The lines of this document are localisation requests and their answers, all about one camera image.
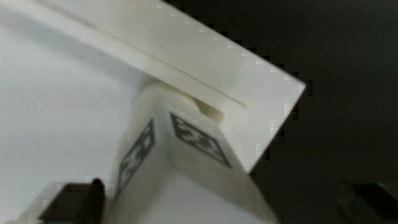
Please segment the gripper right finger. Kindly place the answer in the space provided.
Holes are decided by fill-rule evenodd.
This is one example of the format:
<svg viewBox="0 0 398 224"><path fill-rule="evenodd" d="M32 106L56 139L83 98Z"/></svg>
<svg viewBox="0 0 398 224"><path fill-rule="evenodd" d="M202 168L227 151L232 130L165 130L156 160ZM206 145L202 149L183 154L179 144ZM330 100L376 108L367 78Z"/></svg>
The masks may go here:
<svg viewBox="0 0 398 224"><path fill-rule="evenodd" d="M339 224L398 224L398 183L341 184Z"/></svg>

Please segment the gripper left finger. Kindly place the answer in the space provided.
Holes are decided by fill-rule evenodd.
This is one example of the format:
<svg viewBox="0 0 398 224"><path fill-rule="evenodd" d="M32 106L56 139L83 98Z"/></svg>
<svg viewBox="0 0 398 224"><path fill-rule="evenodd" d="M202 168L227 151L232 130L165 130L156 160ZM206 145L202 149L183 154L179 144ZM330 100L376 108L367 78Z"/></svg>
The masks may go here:
<svg viewBox="0 0 398 224"><path fill-rule="evenodd" d="M40 213L42 224L101 224L104 206L104 185L99 179L90 183L67 183Z"/></svg>

